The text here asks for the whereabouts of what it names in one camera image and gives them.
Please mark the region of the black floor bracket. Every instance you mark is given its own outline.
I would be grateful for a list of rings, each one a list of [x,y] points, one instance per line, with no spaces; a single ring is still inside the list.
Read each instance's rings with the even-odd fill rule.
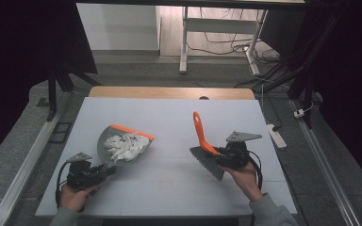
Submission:
[[[59,122],[53,130],[48,142],[54,144],[63,144],[67,141],[71,133],[73,124],[71,122]]]

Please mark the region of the white power strip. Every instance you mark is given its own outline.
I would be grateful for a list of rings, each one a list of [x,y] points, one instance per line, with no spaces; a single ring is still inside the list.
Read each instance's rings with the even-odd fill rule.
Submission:
[[[269,134],[271,136],[271,139],[273,141],[273,143],[275,144],[275,146],[278,149],[283,149],[287,147],[287,143],[283,140],[283,138],[281,137],[281,135],[279,134],[278,131],[274,131],[275,126],[273,124],[268,124],[267,125]]]

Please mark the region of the aluminium rail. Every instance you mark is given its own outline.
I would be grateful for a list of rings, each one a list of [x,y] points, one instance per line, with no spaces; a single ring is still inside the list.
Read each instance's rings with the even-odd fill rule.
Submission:
[[[357,213],[355,212],[348,195],[342,187],[339,179],[334,173],[323,149],[312,129],[309,129],[303,118],[295,118],[299,123],[306,142],[312,151],[321,174],[328,185],[328,188],[335,199],[337,207],[347,226],[362,226]]]
[[[21,196],[32,171],[39,161],[42,151],[44,150],[49,137],[52,135],[70,96],[71,92],[63,92],[60,95],[58,99],[57,112],[50,121],[46,121],[44,123],[33,145],[28,151],[24,162],[20,166],[5,196],[0,202],[0,226],[5,226],[8,222],[8,219],[19,200],[19,197]]]

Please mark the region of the wooden table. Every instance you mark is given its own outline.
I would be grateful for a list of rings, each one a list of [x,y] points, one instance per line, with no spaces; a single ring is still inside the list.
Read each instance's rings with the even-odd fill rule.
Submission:
[[[250,89],[227,88],[166,88],[166,87],[106,87],[96,86],[90,97],[145,98],[145,99],[191,99],[191,100],[253,100]]]

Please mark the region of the grey brush with orange handle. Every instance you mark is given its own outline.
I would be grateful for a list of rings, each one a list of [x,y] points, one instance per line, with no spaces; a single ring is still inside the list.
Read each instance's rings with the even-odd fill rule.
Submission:
[[[205,139],[204,127],[197,111],[192,114],[199,146],[190,148],[189,151],[218,181],[222,180],[224,171],[217,165],[216,157],[220,155]]]

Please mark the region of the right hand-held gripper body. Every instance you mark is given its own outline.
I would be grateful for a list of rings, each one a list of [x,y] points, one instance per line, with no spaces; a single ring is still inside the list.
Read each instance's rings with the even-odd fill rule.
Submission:
[[[228,156],[221,155],[229,159],[229,169],[239,170],[245,167],[248,163],[252,163],[256,170],[260,169],[260,166],[251,157],[251,151],[248,150],[246,142],[248,140],[262,138],[261,135],[249,134],[244,132],[234,131],[226,139],[227,144],[224,148],[228,149],[230,154]]]

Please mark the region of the person's right hand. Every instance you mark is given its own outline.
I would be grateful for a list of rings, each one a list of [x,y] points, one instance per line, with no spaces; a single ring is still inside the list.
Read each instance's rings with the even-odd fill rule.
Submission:
[[[222,170],[228,172],[232,176],[237,186],[250,202],[259,201],[264,197],[256,183],[256,170],[252,163],[248,163],[241,169],[222,167]]]

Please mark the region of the black curtain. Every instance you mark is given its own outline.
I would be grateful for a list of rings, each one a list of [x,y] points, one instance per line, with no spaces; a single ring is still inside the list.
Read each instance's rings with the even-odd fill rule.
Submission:
[[[305,1],[314,7],[270,10],[260,38],[296,70],[327,20],[337,20],[309,69],[310,80],[298,76],[291,91],[298,95],[310,85],[321,95],[320,113],[362,169],[362,0]]]
[[[0,0],[0,145],[34,85],[53,72],[97,72],[76,2]]]

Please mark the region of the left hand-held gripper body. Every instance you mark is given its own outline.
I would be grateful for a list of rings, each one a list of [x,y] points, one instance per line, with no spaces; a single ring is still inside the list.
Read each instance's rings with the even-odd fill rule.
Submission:
[[[70,157],[67,163],[70,164],[67,175],[67,184],[73,189],[83,190],[104,182],[107,174],[103,165],[93,167],[91,157],[86,153],[77,153]]]

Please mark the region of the grey dustpan with orange edge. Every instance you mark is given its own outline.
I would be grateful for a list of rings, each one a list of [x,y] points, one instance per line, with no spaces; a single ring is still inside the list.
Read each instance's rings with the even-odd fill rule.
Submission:
[[[154,137],[152,135],[149,135],[147,133],[143,133],[141,131],[132,129],[132,128],[128,128],[125,126],[121,126],[119,124],[112,124],[109,127],[107,127],[102,134],[100,135],[100,137],[98,138],[98,142],[97,142],[97,152],[98,155],[100,156],[100,158],[102,159],[102,161],[109,165],[109,166],[124,166],[127,165],[131,162],[134,162],[140,155],[138,155],[135,159],[131,160],[131,161],[118,161],[118,162],[113,162],[111,160],[111,154],[107,151],[107,149],[104,146],[104,142],[109,138],[109,137],[113,137],[113,136],[120,136],[126,133],[130,133],[130,134],[138,134],[144,137],[148,137],[150,139],[149,144],[144,147],[142,149],[142,153],[140,155],[142,155],[151,145],[151,143],[154,141]]]

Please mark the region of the person's left hand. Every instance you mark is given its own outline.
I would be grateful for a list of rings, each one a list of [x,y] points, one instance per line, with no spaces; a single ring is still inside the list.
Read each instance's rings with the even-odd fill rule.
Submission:
[[[76,190],[67,184],[61,187],[59,206],[69,210],[80,212],[92,194],[100,189],[103,184],[90,186],[82,190]]]

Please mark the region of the white desk frame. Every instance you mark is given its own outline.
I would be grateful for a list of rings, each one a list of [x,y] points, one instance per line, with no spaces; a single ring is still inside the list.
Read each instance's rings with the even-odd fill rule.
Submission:
[[[264,23],[267,10],[259,9],[257,19],[255,21],[243,21],[243,20],[231,20],[231,19],[204,19],[193,18],[189,16],[189,8],[183,7],[183,33],[182,33],[182,45],[180,53],[179,72],[187,72],[187,37],[189,32],[208,32],[208,33],[225,33],[225,34],[246,34],[252,36],[252,42],[248,47],[243,49],[245,56],[247,57],[249,67],[253,75],[260,75],[260,71],[257,67],[254,50],[259,34],[261,32],[262,25]]]

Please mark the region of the black metal stand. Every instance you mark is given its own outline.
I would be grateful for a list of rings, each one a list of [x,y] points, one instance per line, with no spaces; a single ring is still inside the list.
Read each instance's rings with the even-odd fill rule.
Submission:
[[[298,36],[298,46],[290,54],[275,60],[276,65],[270,68],[263,77],[237,83],[235,88],[255,82],[253,87],[255,90],[259,85],[268,82],[268,85],[264,87],[264,92],[267,93],[292,81],[287,96],[291,100],[297,100],[301,94],[304,95],[303,119],[311,128],[310,109],[313,101],[315,63],[336,22],[334,17],[319,22],[303,22],[300,30],[303,34]]]
[[[62,91],[72,92],[74,90],[74,83],[70,77],[71,74],[74,74],[76,77],[87,82],[92,86],[100,86],[100,83],[86,73],[81,72],[76,67],[70,64],[57,64],[52,67],[50,74],[48,75],[48,103],[49,103],[49,113],[47,121],[51,121],[58,112],[58,102],[57,102],[57,88],[56,85],[59,85]]]

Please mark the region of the pile of white paper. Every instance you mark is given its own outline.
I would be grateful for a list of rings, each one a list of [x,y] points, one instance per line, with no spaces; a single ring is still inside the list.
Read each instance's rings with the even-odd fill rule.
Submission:
[[[116,135],[109,137],[104,146],[111,154],[111,160],[113,162],[118,161],[131,161],[142,153],[142,149],[146,147],[150,142],[148,137],[144,137],[138,134],[126,133],[123,135]]]

